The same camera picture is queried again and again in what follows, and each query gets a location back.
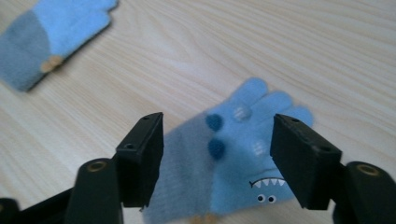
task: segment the mitten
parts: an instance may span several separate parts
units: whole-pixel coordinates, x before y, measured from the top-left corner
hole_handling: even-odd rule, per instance
[[[186,121],[164,137],[160,177],[146,223],[183,217],[223,216],[293,197],[269,155],[273,116],[283,113],[312,124],[282,91],[250,78],[222,104]]]
[[[30,90],[87,40],[108,26],[117,0],[40,0],[0,36],[0,78]]]

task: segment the tabletop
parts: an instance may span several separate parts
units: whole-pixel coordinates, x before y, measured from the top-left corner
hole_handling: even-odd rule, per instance
[[[0,32],[34,3],[0,1]],[[309,107],[342,163],[396,176],[396,2],[120,0],[110,15],[32,90],[0,83],[0,198],[26,208],[69,189],[141,117],[162,111],[168,133],[249,77]],[[294,200],[219,222],[332,223],[331,213]],[[124,215],[143,222],[138,209]]]

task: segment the googly eye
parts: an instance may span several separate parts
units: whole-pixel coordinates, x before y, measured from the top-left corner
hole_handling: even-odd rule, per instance
[[[257,196],[257,201],[259,201],[259,203],[265,202],[265,195],[260,194],[259,196]]]
[[[276,202],[276,196],[274,196],[274,195],[269,196],[268,197],[268,202],[269,203],[275,203]]]

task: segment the eye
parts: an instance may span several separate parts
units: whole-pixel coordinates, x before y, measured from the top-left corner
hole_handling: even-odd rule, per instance
[[[265,195],[260,194],[259,196],[257,196],[257,201],[259,201],[259,203],[265,202]]]
[[[269,203],[275,203],[276,202],[276,196],[274,196],[274,195],[269,196],[268,197],[268,202]]]

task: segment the blue dot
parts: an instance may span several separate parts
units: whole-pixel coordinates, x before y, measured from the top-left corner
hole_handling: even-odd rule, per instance
[[[211,130],[217,132],[223,125],[223,119],[218,114],[209,115],[206,117],[206,124]]]
[[[212,139],[207,145],[207,148],[215,161],[220,160],[224,156],[225,145],[218,139]]]

